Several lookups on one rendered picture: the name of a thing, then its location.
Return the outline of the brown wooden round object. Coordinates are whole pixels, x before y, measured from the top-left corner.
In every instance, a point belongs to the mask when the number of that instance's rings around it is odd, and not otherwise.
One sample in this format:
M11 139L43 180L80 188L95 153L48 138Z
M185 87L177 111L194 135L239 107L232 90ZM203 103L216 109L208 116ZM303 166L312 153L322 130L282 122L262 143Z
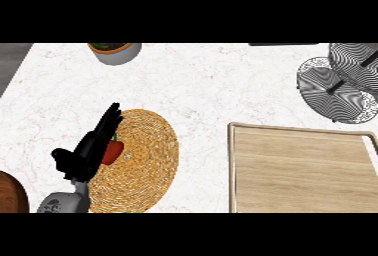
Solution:
M0 213L28 213L30 203L22 184L0 171Z

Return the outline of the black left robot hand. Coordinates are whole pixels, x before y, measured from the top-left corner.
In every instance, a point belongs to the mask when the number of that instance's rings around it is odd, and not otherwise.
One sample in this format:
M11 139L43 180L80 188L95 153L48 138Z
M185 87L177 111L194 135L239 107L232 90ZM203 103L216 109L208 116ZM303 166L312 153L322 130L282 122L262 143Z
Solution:
M95 177L107 147L121 121L120 104L114 103L101 118L96 128L84 135L74 151L62 148L56 148L52 151L56 169L65 173L65 179L89 182Z

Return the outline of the grey plant pot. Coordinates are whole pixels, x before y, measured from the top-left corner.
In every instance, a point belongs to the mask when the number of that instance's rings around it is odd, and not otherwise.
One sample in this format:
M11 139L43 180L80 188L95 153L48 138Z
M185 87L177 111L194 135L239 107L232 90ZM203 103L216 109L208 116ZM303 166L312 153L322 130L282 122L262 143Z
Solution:
M142 44L126 43L123 46L113 50L98 49L93 45L89 45L89 48L98 60L105 65L117 66L126 64L136 58L142 50Z

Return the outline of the red bell pepper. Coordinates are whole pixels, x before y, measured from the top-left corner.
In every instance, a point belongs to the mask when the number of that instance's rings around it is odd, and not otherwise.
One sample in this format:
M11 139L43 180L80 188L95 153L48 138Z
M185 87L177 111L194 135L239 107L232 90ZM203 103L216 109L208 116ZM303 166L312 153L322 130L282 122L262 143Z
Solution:
M118 135L114 135L102 158L102 164L111 165L120 157L124 150L124 143L118 140Z

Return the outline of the pale wooden tray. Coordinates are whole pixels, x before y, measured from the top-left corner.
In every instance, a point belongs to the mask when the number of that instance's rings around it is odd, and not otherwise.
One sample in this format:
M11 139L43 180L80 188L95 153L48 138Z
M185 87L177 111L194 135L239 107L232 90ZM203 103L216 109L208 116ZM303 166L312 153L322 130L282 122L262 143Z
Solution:
M378 212L378 138L231 123L229 211Z

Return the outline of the round woven wicker placemat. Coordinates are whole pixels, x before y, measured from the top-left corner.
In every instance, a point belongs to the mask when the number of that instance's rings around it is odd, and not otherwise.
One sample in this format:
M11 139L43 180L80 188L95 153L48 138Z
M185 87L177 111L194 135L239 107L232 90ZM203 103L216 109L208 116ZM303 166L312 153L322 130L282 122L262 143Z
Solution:
M124 110L121 116L117 141L124 149L89 182L95 213L145 212L166 195L179 167L179 140L167 120L144 109Z

